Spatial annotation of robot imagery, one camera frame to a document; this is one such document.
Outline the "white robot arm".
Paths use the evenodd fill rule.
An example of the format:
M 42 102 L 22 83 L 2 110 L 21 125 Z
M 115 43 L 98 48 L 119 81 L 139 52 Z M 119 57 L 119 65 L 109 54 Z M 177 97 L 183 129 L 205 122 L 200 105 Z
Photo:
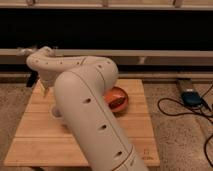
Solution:
M 26 63 L 54 90 L 56 108 L 93 171 L 149 171 L 103 98 L 118 78 L 114 61 L 57 57 L 45 46 Z

